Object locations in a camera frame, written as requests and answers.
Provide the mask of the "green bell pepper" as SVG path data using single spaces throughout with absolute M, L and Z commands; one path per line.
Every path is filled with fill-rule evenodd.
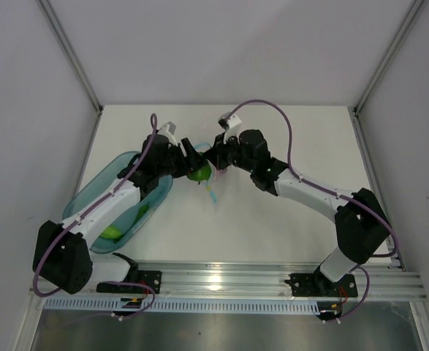
M 201 183 L 201 182 L 208 181 L 211 177 L 211 174 L 212 174 L 211 166 L 208 161 L 205 161 L 205 166 L 201 171 L 195 174 L 186 175 L 186 177 L 191 181 Z

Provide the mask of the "clear zip top bag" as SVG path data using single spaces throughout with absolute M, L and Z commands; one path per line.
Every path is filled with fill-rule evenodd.
M 205 190 L 210 195 L 210 198 L 213 204 L 217 204 L 218 198 L 214 191 L 214 184 L 221 179 L 227 172 L 225 170 L 218 170 L 212 164 L 208 163 L 205 166 L 202 166 L 199 170 L 190 173 L 188 175 L 188 179 L 198 183 L 199 185 L 203 185 Z

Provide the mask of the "green chili pepper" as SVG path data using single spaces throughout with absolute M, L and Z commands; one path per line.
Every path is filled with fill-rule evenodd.
M 136 215 L 136 217 L 135 217 L 135 219 L 134 219 L 133 224 L 138 223 L 138 222 L 139 222 L 139 221 L 144 217 L 145 213 L 146 213 L 149 209 L 150 209 L 150 206 L 149 206 L 149 205 L 142 205 L 142 206 L 139 208 L 138 212 L 137 212 L 137 215 Z

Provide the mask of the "green cucumber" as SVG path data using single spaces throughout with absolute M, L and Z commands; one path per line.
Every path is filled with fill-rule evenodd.
M 117 241 L 123 235 L 124 234 L 117 227 L 109 226 L 102 231 L 100 237 L 105 240 Z

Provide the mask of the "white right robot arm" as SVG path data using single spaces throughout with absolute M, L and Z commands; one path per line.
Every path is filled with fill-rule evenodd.
M 257 188 L 274 196 L 294 200 L 335 224 L 337 247 L 320 263 L 315 289 L 330 295 L 341 278 L 366 263 L 390 235 L 390 226 L 372 191 L 331 189 L 293 173 L 289 165 L 271 156 L 267 141 L 257 129 L 239 136 L 216 137 L 205 157 L 218 170 L 235 166 L 249 173 Z

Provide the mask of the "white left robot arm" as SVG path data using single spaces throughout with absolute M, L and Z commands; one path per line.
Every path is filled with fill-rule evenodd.
M 78 293 L 89 282 L 104 290 L 115 286 L 125 293 L 143 290 L 138 264 L 116 251 L 125 238 L 97 257 L 92 256 L 93 246 L 114 223 L 125 223 L 124 234 L 142 224 L 137 212 L 152 202 L 161 179 L 192 176 L 207 166 L 207 159 L 188 139 L 173 145 L 163 135 L 150 135 L 143 151 L 133 154 L 93 202 L 58 224 L 47 221 L 40 227 L 33 261 L 35 293 L 45 296 L 39 291 L 39 278 L 69 294 Z

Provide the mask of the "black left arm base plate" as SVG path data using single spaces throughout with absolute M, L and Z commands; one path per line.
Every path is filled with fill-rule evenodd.
M 138 271 L 137 273 L 129 274 L 124 282 L 137 283 L 150 287 L 156 294 L 159 294 L 162 286 L 162 272 L 161 271 Z M 151 294 L 151 291 L 146 287 L 129 286 L 121 284 L 109 284 L 108 282 L 98 283 L 96 291 L 98 293 L 115 293 L 115 294 Z

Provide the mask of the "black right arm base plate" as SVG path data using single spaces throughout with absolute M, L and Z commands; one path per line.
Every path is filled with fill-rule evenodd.
M 332 282 L 320 272 L 291 273 L 284 283 L 289 285 L 294 297 L 356 298 L 357 284 L 352 274 L 345 274 L 339 281 Z

